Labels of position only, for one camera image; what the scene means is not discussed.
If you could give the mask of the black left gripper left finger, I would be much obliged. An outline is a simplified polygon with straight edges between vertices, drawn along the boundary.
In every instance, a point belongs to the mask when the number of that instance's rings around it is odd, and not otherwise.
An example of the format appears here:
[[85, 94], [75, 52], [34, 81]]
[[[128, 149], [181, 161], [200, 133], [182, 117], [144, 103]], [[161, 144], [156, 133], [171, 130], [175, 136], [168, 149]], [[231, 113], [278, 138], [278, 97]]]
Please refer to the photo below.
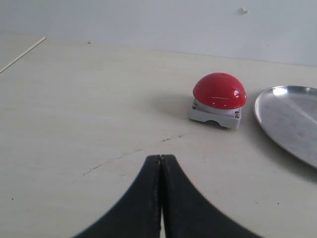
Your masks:
[[151, 155], [119, 201], [77, 238], [158, 238], [160, 157]]

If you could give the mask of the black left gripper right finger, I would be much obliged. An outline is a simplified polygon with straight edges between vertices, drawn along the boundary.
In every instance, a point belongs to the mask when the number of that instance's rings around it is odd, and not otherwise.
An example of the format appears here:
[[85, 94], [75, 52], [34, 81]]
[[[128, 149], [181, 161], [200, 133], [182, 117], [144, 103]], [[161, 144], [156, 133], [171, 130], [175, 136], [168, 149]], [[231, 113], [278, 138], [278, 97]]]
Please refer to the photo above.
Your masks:
[[162, 211], [167, 238], [258, 238], [214, 207], [173, 155], [162, 155]]

